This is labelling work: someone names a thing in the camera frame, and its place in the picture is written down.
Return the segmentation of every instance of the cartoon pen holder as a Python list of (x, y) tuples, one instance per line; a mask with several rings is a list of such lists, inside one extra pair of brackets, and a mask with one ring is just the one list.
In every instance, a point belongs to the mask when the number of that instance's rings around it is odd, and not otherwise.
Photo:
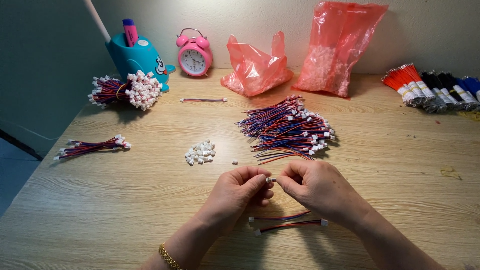
[(139, 35), (133, 47), (128, 47), (126, 42), (124, 33), (113, 36), (110, 42), (105, 42), (110, 57), (123, 80), (126, 82), (127, 75), (135, 74), (138, 70), (145, 74), (151, 71), (154, 74), (153, 78), (163, 84), (162, 92), (167, 92), (169, 90), (168, 72), (174, 71), (174, 67), (165, 66), (153, 44), (144, 36)]

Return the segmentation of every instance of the wood grain surface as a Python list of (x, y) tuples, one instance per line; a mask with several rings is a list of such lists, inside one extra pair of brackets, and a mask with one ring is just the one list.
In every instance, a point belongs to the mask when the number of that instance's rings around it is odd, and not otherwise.
[[(232, 159), (239, 166), (256, 165), (234, 125), (244, 118), (242, 111), (299, 93), (290, 90), (296, 74), (248, 99), (220, 85), (230, 72), (211, 70), (208, 78), (194, 78), (176, 71), (170, 92), (145, 112), (131, 105), (86, 105), (0, 218), (0, 269), (138, 267), (200, 208), (217, 177), (236, 167)], [(302, 94), (305, 106), (328, 119), (338, 137), (321, 159), (446, 268), (480, 266), (479, 123), (403, 107), (378, 75), (353, 75), (351, 100)], [(228, 102), (179, 102), (221, 97)], [(104, 141), (118, 133), (132, 143), (130, 151), (52, 160), (67, 139)], [(206, 138), (216, 142), (214, 161), (189, 166), (184, 153)], [(263, 167), (275, 176), (288, 161)], [(444, 165), (462, 180), (441, 176)], [(304, 210), (279, 186), (273, 190), (271, 205), (247, 209), (235, 230), (212, 246), (202, 269), (375, 268), (355, 235), (333, 223), (254, 237), (248, 216)]]

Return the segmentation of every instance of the hand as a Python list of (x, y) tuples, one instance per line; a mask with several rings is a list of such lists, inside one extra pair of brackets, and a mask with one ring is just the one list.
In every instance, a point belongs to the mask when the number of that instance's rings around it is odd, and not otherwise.
[(312, 213), (350, 230), (373, 209), (327, 162), (291, 161), (276, 181)]
[(240, 167), (223, 173), (195, 217), (215, 226), (222, 234), (228, 233), (250, 201), (260, 206), (268, 205), (274, 184), (265, 179), (271, 175), (257, 167)]

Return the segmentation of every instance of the right hand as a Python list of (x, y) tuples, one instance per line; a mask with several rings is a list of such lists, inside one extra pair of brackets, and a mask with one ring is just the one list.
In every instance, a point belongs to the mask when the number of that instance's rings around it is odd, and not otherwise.
[(324, 161), (291, 161), (276, 181), (312, 213), (350, 230), (373, 210), (342, 174)]

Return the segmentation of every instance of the pink plastic bag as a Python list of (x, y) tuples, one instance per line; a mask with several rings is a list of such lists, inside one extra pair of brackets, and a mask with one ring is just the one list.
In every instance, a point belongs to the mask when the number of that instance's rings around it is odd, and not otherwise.
[(289, 81), (293, 72), (286, 69), (283, 32), (278, 31), (272, 40), (272, 55), (257, 48), (238, 43), (230, 35), (227, 43), (234, 72), (220, 79), (220, 84), (247, 97), (253, 97)]
[(353, 65), (372, 38), (388, 5), (320, 2), (315, 6), (310, 46), (292, 88), (348, 97)]

